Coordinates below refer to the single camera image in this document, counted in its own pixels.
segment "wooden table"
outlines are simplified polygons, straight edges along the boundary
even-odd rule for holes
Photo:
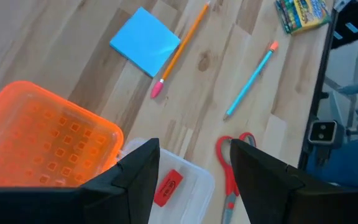
[[[117,123],[127,141],[160,138],[162,147],[214,175],[204,223],[220,223],[224,173],[215,141],[251,131],[261,150],[297,165],[328,26],[292,37],[284,34],[273,0],[212,0],[162,94],[151,100],[157,78],[110,48],[110,39],[140,6],[183,38],[204,3],[0,0],[0,89],[30,80]],[[279,50],[224,122],[272,39]],[[244,223],[246,216],[239,199],[232,223]]]

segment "red scissors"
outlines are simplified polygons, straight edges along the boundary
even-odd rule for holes
[[[218,139],[215,145],[216,155],[224,169],[224,175],[226,176],[226,199],[223,208],[222,224],[229,224],[231,217],[233,216],[234,204],[236,198],[239,196],[239,189],[234,179],[233,169],[231,167],[230,158],[225,158],[222,153],[222,144],[224,141],[230,141],[233,138],[230,136],[222,136]],[[242,133],[239,137],[249,143],[251,146],[256,147],[255,137],[251,133]]]

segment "blue pencil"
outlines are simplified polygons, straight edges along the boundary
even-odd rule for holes
[[[277,50],[278,48],[278,42],[275,41],[270,46],[269,51],[267,52],[266,56],[263,58],[263,60],[260,62],[258,67],[256,68],[255,72],[252,74],[252,76],[249,78],[247,84],[242,87],[241,92],[238,94],[236,100],[234,100],[234,103],[230,106],[230,108],[226,111],[226,114],[224,115],[223,120],[227,120],[230,116],[233,115],[233,112],[236,110],[242,99],[246,96],[248,90],[251,88],[252,84],[254,84],[256,77],[259,75],[260,71],[262,71],[263,67],[266,65],[270,57],[272,56],[273,52]]]

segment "plastic container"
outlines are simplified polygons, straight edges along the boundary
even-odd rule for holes
[[[115,124],[30,82],[0,92],[0,186],[76,187],[117,162]]]
[[[133,139],[122,150],[122,156],[128,155],[145,142],[145,139]],[[183,180],[163,207],[153,203],[149,223],[201,223],[215,188],[213,176],[208,171],[161,149],[157,188],[172,169],[178,171]]]

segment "blue sticky note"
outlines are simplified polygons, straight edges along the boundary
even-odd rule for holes
[[[111,39],[110,46],[154,77],[179,43],[173,32],[141,7]]]

